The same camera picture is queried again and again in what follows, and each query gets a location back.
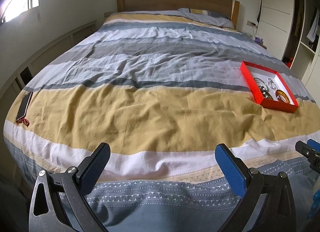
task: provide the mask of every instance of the red box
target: red box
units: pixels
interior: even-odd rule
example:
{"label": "red box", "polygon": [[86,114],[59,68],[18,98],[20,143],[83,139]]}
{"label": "red box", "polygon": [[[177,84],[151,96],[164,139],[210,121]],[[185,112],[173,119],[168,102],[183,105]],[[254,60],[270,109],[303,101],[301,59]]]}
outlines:
{"label": "red box", "polygon": [[[261,105],[264,108],[270,108],[270,109],[280,110],[280,111],[289,112],[289,113],[294,113],[298,109],[299,105],[298,105],[295,97],[293,96],[290,88],[288,87],[286,82],[283,80],[283,78],[281,77],[279,72],[277,72],[273,69],[266,68],[266,67],[254,64],[254,63],[246,62],[246,61],[242,61],[241,66],[240,66],[240,70],[241,70],[257,104]],[[280,86],[281,86],[281,84],[283,85],[282,88],[284,88],[285,90],[284,89],[281,89],[281,90],[284,91],[288,95],[288,98],[290,100],[290,104],[280,102],[277,100],[271,100],[271,99],[264,98],[256,81],[254,80],[252,73],[257,74],[257,75],[265,74],[266,77],[274,76],[273,78],[278,81],[278,85],[280,85]]]}

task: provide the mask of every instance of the bed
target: bed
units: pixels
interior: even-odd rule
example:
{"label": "bed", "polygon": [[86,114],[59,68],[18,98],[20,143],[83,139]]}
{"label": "bed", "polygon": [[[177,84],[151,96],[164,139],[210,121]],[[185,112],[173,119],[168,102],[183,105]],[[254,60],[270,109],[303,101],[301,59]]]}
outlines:
{"label": "bed", "polygon": [[[294,145],[320,141],[320,110],[289,68],[235,30],[239,6],[117,0],[119,13],[40,71],[7,115],[5,143],[30,186],[107,142],[110,161],[86,199],[109,231],[216,231],[239,201],[214,157],[225,143],[248,167],[288,174],[301,230],[318,175]],[[299,109],[257,105],[243,60],[277,70]],[[29,91],[27,127],[15,117]]]}

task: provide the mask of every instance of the amber bangle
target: amber bangle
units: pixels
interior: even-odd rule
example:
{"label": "amber bangle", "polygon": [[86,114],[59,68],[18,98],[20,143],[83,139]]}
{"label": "amber bangle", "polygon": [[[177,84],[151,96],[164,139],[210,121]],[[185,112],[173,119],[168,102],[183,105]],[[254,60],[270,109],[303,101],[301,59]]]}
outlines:
{"label": "amber bangle", "polygon": [[280,90],[280,89],[276,90],[276,97],[277,97],[278,101],[290,104],[290,100],[289,100],[288,96],[282,90]]}

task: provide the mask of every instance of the metal screw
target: metal screw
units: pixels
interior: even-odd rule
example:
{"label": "metal screw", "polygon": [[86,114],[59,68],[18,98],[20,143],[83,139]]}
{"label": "metal screw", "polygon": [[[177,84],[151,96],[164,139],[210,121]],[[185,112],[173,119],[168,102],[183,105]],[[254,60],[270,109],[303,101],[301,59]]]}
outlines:
{"label": "metal screw", "polygon": [[250,172],[252,174],[258,174],[258,170],[256,168],[250,168]]}
{"label": "metal screw", "polygon": [[285,172],[283,172],[283,171],[280,172],[280,176],[282,178],[287,178],[287,174]]}
{"label": "metal screw", "polygon": [[43,175],[45,175],[45,170],[39,171],[39,176],[42,177]]}
{"label": "metal screw", "polygon": [[70,167],[68,168],[68,173],[74,173],[76,171],[76,167]]}

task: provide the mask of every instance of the phone screen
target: phone screen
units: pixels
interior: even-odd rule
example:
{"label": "phone screen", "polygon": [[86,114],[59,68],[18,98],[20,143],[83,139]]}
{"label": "phone screen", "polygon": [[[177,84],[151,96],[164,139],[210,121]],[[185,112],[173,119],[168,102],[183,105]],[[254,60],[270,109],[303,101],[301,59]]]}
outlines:
{"label": "phone screen", "polygon": [[22,98],[22,101],[21,101],[21,104],[20,104],[20,107],[19,107],[19,110],[18,110],[16,121],[19,121],[20,119],[26,117],[27,109],[28,109],[28,106],[29,106],[30,101],[31,101],[32,93],[33,92],[31,91],[31,92],[27,93]]}

